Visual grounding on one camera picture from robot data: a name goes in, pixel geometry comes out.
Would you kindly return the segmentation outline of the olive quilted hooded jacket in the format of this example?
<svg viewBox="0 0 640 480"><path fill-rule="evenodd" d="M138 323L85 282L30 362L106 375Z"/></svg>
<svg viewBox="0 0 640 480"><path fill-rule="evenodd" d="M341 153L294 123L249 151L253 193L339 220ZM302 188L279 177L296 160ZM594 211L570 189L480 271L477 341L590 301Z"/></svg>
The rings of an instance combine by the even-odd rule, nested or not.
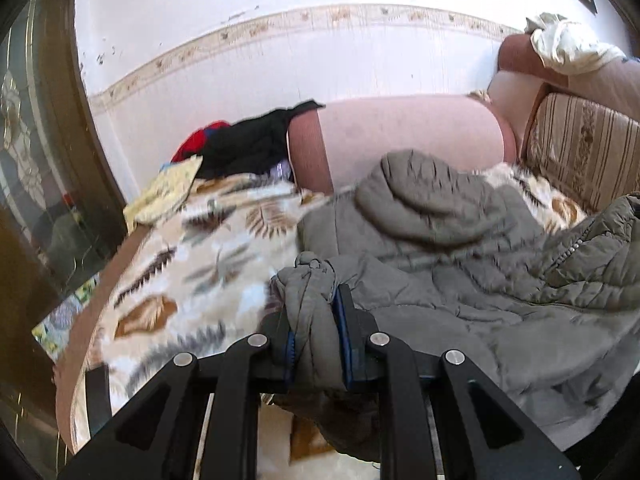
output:
<svg viewBox="0 0 640 480"><path fill-rule="evenodd" d="M550 234L512 186L404 151L297 232L299 255L272 282L296 340L277 404L342 453L378 458L375 403L343 382L331 309L341 285L414 350L461 350L558 448L602 422L638 365L637 195Z"/></svg>

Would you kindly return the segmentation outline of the leaf-patterned bed blanket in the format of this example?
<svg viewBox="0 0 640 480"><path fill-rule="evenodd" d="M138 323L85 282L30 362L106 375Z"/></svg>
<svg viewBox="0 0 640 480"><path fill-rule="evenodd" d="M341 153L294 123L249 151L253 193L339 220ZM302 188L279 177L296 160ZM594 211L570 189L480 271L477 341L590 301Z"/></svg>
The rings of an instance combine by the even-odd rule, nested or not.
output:
<svg viewBox="0 0 640 480"><path fill-rule="evenodd" d="M90 440L89 370L106 369L117 411L177 354L211 356L254 333L273 275L298 255L298 222L327 200L239 174L195 182L170 217L138 226L101 272L56 363L56 418L70 449Z"/></svg>

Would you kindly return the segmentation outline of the yellow floral cloth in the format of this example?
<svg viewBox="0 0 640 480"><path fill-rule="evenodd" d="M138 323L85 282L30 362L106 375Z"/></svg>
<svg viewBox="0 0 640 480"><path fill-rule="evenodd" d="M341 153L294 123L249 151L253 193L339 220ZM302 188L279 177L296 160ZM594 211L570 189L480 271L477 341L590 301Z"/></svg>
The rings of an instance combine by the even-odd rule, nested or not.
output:
<svg viewBox="0 0 640 480"><path fill-rule="evenodd" d="M203 157L193 155L165 166L143 192L123 210L129 234L137 226L155 226L170 218L189 197Z"/></svg>

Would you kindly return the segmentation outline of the wooden stained-glass door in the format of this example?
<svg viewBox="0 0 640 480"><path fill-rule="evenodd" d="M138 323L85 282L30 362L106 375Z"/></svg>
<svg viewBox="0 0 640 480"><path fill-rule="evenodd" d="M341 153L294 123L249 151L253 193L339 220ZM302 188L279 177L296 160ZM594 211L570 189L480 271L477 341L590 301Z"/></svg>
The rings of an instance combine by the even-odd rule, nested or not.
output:
<svg viewBox="0 0 640 480"><path fill-rule="evenodd" d="M1 26L1 422L36 474L68 451L54 362L122 238L122 199L80 84L74 0L25 0Z"/></svg>

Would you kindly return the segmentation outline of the red garment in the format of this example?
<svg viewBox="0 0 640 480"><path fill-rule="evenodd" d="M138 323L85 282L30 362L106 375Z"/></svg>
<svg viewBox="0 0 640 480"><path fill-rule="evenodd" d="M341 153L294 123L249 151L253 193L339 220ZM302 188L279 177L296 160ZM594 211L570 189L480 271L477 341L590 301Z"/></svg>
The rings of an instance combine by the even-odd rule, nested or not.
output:
<svg viewBox="0 0 640 480"><path fill-rule="evenodd" d="M216 133L219 129L228 128L230 124L221 120L220 122L212 122L211 124L194 131L190 136L182 142L171 157L170 162L175 164L176 162L182 162L185 159L190 158L194 154L198 154L202 148L204 148L207 140Z"/></svg>

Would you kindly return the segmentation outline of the black garment pile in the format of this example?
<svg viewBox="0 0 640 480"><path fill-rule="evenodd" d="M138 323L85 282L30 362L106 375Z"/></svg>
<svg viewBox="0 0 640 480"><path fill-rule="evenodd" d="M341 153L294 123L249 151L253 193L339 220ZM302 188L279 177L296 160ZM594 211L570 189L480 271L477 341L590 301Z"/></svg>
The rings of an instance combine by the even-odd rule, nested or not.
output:
<svg viewBox="0 0 640 480"><path fill-rule="evenodd" d="M196 152L202 158L196 177L212 180L232 174L268 174L288 157L292 120L322 108L322 104L309 100L205 133L205 143Z"/></svg>

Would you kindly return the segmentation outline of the striped floral cushion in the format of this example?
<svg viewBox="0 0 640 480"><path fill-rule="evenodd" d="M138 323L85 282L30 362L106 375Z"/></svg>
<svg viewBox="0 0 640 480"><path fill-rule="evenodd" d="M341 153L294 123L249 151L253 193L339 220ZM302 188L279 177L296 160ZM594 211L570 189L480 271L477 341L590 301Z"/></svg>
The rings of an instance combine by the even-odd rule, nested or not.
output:
<svg viewBox="0 0 640 480"><path fill-rule="evenodd" d="M639 123L577 96L549 93L527 135L524 165L593 214L639 189Z"/></svg>

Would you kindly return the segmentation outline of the pink cylindrical bolster pillow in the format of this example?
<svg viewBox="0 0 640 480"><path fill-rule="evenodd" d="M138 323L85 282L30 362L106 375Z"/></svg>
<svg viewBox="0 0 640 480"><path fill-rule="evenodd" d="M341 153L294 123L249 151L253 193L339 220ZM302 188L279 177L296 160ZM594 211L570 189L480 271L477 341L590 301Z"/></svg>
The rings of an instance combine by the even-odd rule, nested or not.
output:
<svg viewBox="0 0 640 480"><path fill-rule="evenodd" d="M331 194L364 178L388 152L416 150L463 171L518 158L498 110L472 96L388 96L330 103L288 128L295 183Z"/></svg>

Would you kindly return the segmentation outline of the pink brown headboard cushion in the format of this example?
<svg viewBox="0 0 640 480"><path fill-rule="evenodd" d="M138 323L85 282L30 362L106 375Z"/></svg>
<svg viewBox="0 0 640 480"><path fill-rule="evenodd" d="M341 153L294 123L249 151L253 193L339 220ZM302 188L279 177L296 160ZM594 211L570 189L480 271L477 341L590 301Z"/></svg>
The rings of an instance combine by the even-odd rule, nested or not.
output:
<svg viewBox="0 0 640 480"><path fill-rule="evenodd" d="M593 72L565 76L542 65L529 36L506 37L498 51L487 103L503 132L505 160L515 162L524 153L537 108L553 92L579 96L637 120L639 61L616 58Z"/></svg>

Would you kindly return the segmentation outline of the cream cloth on headboard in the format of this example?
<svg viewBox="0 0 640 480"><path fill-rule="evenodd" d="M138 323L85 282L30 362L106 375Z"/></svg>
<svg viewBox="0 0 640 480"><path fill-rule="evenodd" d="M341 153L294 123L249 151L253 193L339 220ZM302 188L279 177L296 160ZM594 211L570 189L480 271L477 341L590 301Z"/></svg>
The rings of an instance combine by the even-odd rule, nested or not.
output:
<svg viewBox="0 0 640 480"><path fill-rule="evenodd" d="M622 49L600 41L591 28L560 14L526 18L525 32L542 65L565 76L595 72L626 58Z"/></svg>

